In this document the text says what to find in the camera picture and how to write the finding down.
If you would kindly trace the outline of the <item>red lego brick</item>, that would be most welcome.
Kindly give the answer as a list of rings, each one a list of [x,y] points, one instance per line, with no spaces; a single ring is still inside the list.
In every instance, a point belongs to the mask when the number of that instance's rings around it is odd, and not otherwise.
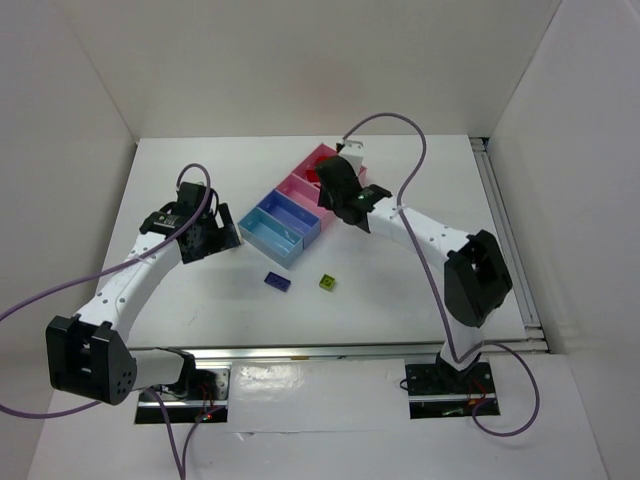
[[[312,182],[312,183],[318,182],[318,176],[313,169],[307,169],[305,172],[305,176],[309,182]]]

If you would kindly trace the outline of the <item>green lego brick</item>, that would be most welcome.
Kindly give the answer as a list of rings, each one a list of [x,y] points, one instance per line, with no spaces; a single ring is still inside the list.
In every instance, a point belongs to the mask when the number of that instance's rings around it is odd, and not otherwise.
[[[319,286],[327,291],[332,291],[335,287],[336,279],[328,274],[324,274],[319,281]]]

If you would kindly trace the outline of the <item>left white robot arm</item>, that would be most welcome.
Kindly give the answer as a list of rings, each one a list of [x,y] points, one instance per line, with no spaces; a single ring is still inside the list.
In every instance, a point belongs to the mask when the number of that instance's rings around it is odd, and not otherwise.
[[[186,397],[196,371],[193,355],[170,347],[133,353],[126,342],[141,310],[171,270],[239,243],[229,207],[217,193],[182,183],[175,201],[143,221],[125,268],[73,316],[57,316],[47,326],[52,387],[110,405],[149,387],[164,386],[171,395]]]

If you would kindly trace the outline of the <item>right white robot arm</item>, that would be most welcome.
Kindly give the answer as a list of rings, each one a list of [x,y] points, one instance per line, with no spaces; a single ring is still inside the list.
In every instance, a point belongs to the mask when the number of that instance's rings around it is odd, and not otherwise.
[[[423,267],[443,275],[444,293],[439,294],[432,272],[427,273],[444,315],[446,341],[439,361],[467,373],[479,360],[484,323],[513,288],[495,236],[486,230],[471,234],[453,229],[400,205],[378,185],[362,186],[351,164],[340,156],[321,162],[315,172],[320,207],[348,225],[409,249]]]

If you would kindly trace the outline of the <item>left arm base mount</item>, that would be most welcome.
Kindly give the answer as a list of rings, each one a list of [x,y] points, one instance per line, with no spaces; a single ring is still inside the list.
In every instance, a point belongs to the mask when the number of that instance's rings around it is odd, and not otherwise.
[[[197,368],[182,393],[165,385],[155,385],[152,390],[162,399],[172,424],[222,424],[228,419],[230,380],[229,366],[214,365]]]

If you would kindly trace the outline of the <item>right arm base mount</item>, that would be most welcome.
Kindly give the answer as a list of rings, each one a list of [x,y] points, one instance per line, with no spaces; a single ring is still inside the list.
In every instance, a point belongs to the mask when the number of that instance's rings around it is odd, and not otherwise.
[[[410,418],[449,419],[498,416],[500,407],[488,362],[476,364],[470,373],[458,377],[436,363],[407,364],[399,387],[408,394]]]

